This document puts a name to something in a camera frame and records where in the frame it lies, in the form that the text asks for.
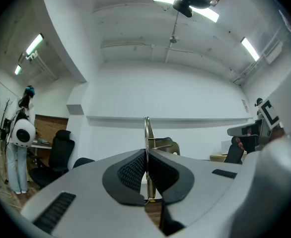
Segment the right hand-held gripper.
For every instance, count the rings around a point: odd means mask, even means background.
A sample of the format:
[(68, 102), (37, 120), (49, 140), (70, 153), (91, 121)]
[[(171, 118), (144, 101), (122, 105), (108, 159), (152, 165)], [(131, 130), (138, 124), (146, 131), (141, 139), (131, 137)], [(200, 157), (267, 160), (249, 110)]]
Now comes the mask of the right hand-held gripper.
[(242, 144), (247, 154), (260, 151), (265, 145), (285, 134), (277, 112), (269, 100), (257, 98), (254, 106), (258, 108), (254, 123), (227, 129), (229, 136), (243, 136)]

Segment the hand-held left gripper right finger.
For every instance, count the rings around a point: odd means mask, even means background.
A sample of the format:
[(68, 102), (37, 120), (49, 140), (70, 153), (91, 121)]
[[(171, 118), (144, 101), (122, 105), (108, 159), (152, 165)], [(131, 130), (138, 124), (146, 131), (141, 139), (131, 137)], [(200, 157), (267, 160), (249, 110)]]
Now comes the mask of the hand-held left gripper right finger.
[(240, 172), (237, 164), (197, 160), (160, 151), (148, 153), (148, 171), (162, 198), (160, 227), (149, 237), (227, 237), (235, 207), (224, 203)]

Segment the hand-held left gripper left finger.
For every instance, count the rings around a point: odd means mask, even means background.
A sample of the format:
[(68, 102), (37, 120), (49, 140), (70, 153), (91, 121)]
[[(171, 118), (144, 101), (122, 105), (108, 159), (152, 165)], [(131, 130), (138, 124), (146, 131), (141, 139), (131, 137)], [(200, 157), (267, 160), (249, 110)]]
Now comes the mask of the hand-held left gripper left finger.
[(55, 238), (161, 238), (140, 193), (143, 149), (76, 167), (41, 189), (21, 214)]

